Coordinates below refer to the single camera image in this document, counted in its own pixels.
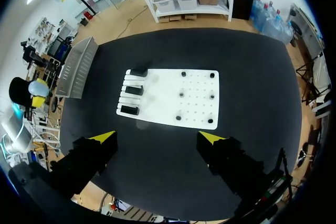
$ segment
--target black mat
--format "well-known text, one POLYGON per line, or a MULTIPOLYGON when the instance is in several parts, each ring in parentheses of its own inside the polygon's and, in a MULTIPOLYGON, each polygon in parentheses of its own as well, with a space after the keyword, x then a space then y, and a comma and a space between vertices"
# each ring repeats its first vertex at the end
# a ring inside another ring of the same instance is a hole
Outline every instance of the black mat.
POLYGON ((67 99, 62 152, 72 142, 118 131, 119 151, 92 181, 127 203, 167 217, 218 220, 232 216, 240 198, 212 176, 196 150, 197 129, 118 116, 123 77, 139 66, 219 72, 218 128, 234 136, 271 171, 281 147, 292 171, 301 132, 295 71, 285 46, 262 35, 227 29, 171 29, 99 46, 81 100, 67 99))

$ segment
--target wooden floor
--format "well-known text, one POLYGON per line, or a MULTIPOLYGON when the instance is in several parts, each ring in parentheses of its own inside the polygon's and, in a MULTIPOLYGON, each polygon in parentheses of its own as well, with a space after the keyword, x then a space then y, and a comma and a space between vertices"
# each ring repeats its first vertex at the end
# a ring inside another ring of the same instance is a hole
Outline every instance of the wooden floor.
MULTIPOLYGON (((227 17, 219 15, 198 15, 196 20, 181 20, 179 22, 157 24, 150 11, 146 8, 144 0, 126 0, 118 10, 115 9, 115 7, 110 7, 96 15, 90 20, 86 27, 80 27, 74 44, 89 36, 93 36, 95 41, 100 45, 115 40, 118 36, 126 37, 161 29, 192 27, 217 27, 243 30, 251 33, 257 32, 249 21, 232 19, 232 22, 228 22, 227 17)), ((295 69, 304 64, 303 57, 298 48, 288 45, 287 50, 295 69)), ((300 92, 302 93, 304 85, 299 77, 298 82, 300 84, 300 92)), ((302 129, 298 151, 301 149, 304 142, 308 140, 311 125, 315 129, 316 123, 316 119, 314 118, 311 109, 302 104, 302 129)), ((297 168, 293 171, 293 184, 299 184, 307 167, 308 160, 305 161, 301 168, 297 168)), ((93 183, 89 183, 82 193, 75 198, 81 205, 92 210, 97 210, 103 195, 104 192, 100 188, 93 183)), ((220 222, 221 221, 207 221, 207 224, 220 222)))

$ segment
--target yellow object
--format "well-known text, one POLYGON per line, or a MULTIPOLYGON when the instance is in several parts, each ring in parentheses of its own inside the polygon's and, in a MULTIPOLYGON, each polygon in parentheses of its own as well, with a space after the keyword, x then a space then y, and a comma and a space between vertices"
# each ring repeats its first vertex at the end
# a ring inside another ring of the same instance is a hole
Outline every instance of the yellow object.
POLYGON ((33 107, 39 108, 45 101, 46 99, 44 97, 33 97, 33 102, 31 103, 31 105, 33 107))
POLYGON ((93 136, 93 137, 90 137, 89 139, 97 140, 102 144, 114 132, 116 132, 116 131, 110 131, 108 133, 104 133, 104 134, 101 134, 101 135, 98 135, 98 136, 93 136))
POLYGON ((203 131, 199 131, 212 145, 214 145, 214 142, 221 140, 221 139, 226 139, 224 137, 212 135, 203 131))
POLYGON ((40 78, 37 78, 36 81, 39 82, 39 83, 44 84, 45 86, 48 86, 48 84, 44 80, 42 80, 40 78))

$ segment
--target white pegboard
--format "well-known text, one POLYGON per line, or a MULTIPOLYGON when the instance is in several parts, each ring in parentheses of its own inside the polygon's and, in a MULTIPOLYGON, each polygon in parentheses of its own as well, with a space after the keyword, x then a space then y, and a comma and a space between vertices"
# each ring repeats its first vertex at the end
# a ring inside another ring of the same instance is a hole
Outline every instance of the white pegboard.
POLYGON ((117 114, 128 118, 207 130, 217 128, 218 111, 219 73, 192 69, 149 69, 146 77, 127 70, 117 107, 117 114), (125 93, 126 86, 143 86, 143 95, 125 93), (122 105, 138 107, 139 115, 121 112, 122 105))

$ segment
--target cable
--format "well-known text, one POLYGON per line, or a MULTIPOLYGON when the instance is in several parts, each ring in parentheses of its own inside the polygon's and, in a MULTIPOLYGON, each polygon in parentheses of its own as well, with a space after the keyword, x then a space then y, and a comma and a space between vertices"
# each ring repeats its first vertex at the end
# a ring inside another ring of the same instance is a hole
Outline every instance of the cable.
POLYGON ((37 131, 35 130, 35 127, 33 127, 32 125, 31 125, 31 129, 34 131, 34 133, 36 134, 36 136, 34 136, 34 138, 33 138, 33 140, 35 139, 35 138, 39 138, 40 140, 42 140, 42 142, 44 142, 46 145, 48 145, 49 147, 51 147, 51 148, 53 148, 53 149, 55 149, 55 150, 59 150, 60 149, 60 147, 61 147, 61 142, 59 141, 59 139, 58 139, 58 137, 57 136, 55 136, 55 135, 53 135, 52 133, 50 133, 50 132, 44 132, 43 134, 49 134, 49 135, 52 135, 54 138, 56 138, 56 140, 58 141, 58 147, 53 147, 52 145, 50 145, 45 139, 43 139, 38 133, 37 133, 37 131))
POLYGON ((141 12, 139 12, 134 18, 130 18, 130 19, 127 20, 128 23, 127 23, 127 25, 126 25, 124 31, 122 31, 121 34, 119 34, 119 35, 117 36, 116 39, 119 39, 119 38, 120 38, 120 36, 127 30, 128 26, 130 25, 130 23, 131 23, 133 20, 135 20, 140 14, 142 14, 145 10, 148 9, 148 6, 145 6, 145 7, 146 7, 146 8, 145 8, 144 10, 142 10, 141 12))
POLYGON ((107 196, 108 196, 108 193, 105 193, 103 198, 101 199, 99 210, 98 210, 98 212, 100 213, 101 213, 101 209, 103 208, 104 200, 106 199, 107 196))

